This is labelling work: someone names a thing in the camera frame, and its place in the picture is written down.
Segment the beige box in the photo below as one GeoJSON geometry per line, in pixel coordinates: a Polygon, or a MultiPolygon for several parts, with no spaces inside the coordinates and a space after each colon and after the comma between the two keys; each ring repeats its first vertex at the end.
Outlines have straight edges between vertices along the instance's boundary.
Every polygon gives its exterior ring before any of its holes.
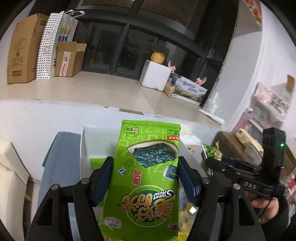
{"type": "Polygon", "coordinates": [[[86,44],[57,43],[57,65],[54,76],[73,77],[81,71],[86,44]]]}
{"type": "Polygon", "coordinates": [[[36,78],[39,46],[48,16],[37,13],[20,21],[13,32],[7,62],[7,83],[36,78]]]}

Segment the green snack package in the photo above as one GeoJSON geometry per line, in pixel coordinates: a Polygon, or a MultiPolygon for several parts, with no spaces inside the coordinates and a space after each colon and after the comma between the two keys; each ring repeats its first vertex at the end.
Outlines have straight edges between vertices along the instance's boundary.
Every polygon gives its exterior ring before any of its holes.
{"type": "Polygon", "coordinates": [[[124,241],[178,236],[180,125],[123,120],[99,221],[104,236],[124,241]]]}
{"type": "Polygon", "coordinates": [[[91,168],[93,170],[101,168],[107,157],[90,158],[91,168]]]}

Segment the sweet hour logo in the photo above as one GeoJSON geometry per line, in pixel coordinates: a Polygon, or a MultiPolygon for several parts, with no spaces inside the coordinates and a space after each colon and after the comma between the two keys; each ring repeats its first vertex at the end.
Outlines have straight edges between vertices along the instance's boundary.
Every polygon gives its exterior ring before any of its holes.
{"type": "Polygon", "coordinates": [[[124,195],[120,200],[121,210],[139,226],[153,227],[171,217],[177,194],[174,194],[174,190],[171,189],[163,191],[156,186],[147,185],[146,187],[153,187],[151,189],[154,190],[140,191],[136,188],[129,195],[124,195]]]}

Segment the window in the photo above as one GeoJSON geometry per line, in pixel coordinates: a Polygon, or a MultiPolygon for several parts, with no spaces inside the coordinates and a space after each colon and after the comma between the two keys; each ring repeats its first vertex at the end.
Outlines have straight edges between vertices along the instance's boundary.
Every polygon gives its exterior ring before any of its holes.
{"type": "Polygon", "coordinates": [[[209,0],[144,0],[139,16],[150,18],[195,39],[209,0]]]}
{"type": "Polygon", "coordinates": [[[80,6],[85,5],[106,5],[131,8],[133,0],[82,0],[80,6]]]}
{"type": "Polygon", "coordinates": [[[108,23],[79,23],[73,41],[87,43],[83,68],[108,71],[122,27],[108,23]]]}
{"type": "Polygon", "coordinates": [[[127,14],[133,2],[133,0],[82,0],[79,8],[83,9],[85,6],[90,6],[92,9],[110,10],[127,14]]]}
{"type": "Polygon", "coordinates": [[[239,0],[71,0],[78,17],[73,41],[87,43],[82,70],[138,80],[154,52],[163,65],[213,88],[225,59],[239,0]]]}
{"type": "Polygon", "coordinates": [[[163,65],[167,66],[171,60],[176,66],[176,73],[190,78],[198,56],[167,42],[159,37],[130,29],[121,51],[117,72],[139,79],[144,63],[154,52],[161,52],[165,56],[163,65]]]}

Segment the white styrofoam box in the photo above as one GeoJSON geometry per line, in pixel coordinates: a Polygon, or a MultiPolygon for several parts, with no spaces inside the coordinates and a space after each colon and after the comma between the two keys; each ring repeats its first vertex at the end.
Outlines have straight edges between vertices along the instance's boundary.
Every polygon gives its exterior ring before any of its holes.
{"type": "Polygon", "coordinates": [[[164,91],[171,72],[167,66],[146,60],[139,81],[145,87],[164,91]]]}
{"type": "MultiPolygon", "coordinates": [[[[89,158],[115,156],[119,134],[120,128],[116,127],[84,127],[80,144],[81,179],[88,178],[93,172],[89,158]]],[[[205,174],[182,140],[179,143],[179,155],[184,156],[191,168],[197,169],[201,175],[205,174]]]]}

